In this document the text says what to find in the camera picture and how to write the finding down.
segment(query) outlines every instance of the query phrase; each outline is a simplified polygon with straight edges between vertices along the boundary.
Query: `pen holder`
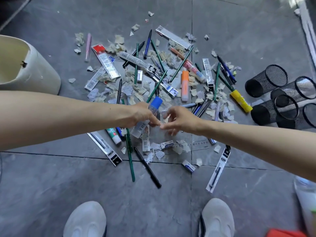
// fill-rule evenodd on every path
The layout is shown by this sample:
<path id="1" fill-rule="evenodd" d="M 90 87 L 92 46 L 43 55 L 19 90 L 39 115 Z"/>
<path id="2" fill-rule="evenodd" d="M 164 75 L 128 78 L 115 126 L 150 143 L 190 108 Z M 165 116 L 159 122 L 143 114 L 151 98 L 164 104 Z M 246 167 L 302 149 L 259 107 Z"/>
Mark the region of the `pen holder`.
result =
<path id="1" fill-rule="evenodd" d="M 245 89 L 252 97 L 260 97 L 288 82 L 286 71 L 278 65 L 270 65 L 255 77 L 246 81 Z"/>
<path id="2" fill-rule="evenodd" d="M 316 104 L 308 103 L 299 108 L 299 114 L 294 120 L 278 121 L 277 125 L 280 128 L 306 130 L 316 128 Z"/>
<path id="3" fill-rule="evenodd" d="M 286 99 L 287 106 L 278 106 L 278 100 Z M 267 125 L 283 120 L 294 120 L 299 114 L 299 108 L 295 100 L 288 95 L 280 95 L 252 107 L 251 117 L 258 125 Z"/>
<path id="4" fill-rule="evenodd" d="M 306 76 L 300 76 L 295 81 L 288 83 L 284 87 L 277 88 L 271 92 L 271 99 L 276 98 L 279 95 L 286 94 L 292 97 L 296 102 L 300 102 L 306 99 L 316 98 L 316 84 L 315 82 Z M 279 99 L 278 106 L 286 106 L 287 99 Z"/>

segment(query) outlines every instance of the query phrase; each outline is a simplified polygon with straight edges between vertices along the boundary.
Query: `yellow glue stick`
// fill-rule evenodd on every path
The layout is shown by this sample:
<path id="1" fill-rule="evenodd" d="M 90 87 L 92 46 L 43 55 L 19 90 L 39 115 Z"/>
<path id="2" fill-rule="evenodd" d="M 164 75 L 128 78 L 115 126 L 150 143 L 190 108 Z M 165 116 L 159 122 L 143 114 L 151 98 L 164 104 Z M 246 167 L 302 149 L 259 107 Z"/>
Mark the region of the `yellow glue stick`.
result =
<path id="1" fill-rule="evenodd" d="M 237 103 L 243 108 L 246 113 L 252 110 L 252 107 L 246 102 L 246 100 L 237 90 L 234 90 L 230 95 L 237 101 Z"/>

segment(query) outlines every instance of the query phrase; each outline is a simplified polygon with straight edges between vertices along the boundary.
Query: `hand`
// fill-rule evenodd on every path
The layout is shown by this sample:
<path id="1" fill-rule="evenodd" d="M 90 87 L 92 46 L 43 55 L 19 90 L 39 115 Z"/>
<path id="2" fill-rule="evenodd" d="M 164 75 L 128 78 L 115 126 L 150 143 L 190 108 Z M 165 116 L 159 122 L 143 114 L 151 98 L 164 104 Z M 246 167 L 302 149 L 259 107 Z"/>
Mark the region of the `hand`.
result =
<path id="1" fill-rule="evenodd" d="M 150 120 L 149 125 L 152 127 L 161 125 L 161 122 L 153 115 L 153 113 L 148 109 L 149 104 L 146 102 L 139 102 L 135 105 L 126 105 L 129 114 L 124 124 L 120 127 L 130 128 L 137 124 L 139 121 Z"/>
<path id="2" fill-rule="evenodd" d="M 179 131 L 185 131 L 199 135 L 198 127 L 200 126 L 201 119 L 193 115 L 185 107 L 170 107 L 166 115 L 170 115 L 168 123 L 162 124 L 160 128 L 169 130 L 169 134 L 176 135 Z"/>

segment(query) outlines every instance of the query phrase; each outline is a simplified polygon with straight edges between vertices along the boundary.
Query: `person's right hand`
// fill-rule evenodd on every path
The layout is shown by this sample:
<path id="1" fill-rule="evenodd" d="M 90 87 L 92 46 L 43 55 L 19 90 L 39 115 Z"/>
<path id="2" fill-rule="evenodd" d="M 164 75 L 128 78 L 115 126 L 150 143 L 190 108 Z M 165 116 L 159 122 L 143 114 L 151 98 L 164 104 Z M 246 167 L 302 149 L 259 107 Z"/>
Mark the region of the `person's right hand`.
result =
<path id="1" fill-rule="evenodd" d="M 169 134 L 176 135 L 179 131 L 184 131 L 199 135 L 201 119 L 193 115 L 187 108 L 182 106 L 170 107 L 167 114 L 170 115 L 168 123 L 160 126 L 163 130 L 168 130 Z"/>

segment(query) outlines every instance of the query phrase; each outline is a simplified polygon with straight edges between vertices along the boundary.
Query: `person's left shoe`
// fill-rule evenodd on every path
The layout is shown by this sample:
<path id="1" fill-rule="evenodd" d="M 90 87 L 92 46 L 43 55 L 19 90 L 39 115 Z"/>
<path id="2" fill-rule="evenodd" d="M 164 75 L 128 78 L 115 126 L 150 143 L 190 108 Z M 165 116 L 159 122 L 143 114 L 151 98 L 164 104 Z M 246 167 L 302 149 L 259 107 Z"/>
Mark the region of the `person's left shoe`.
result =
<path id="1" fill-rule="evenodd" d="M 102 206 L 88 201 L 78 206 L 69 216 L 63 237 L 104 237 L 106 216 Z"/>

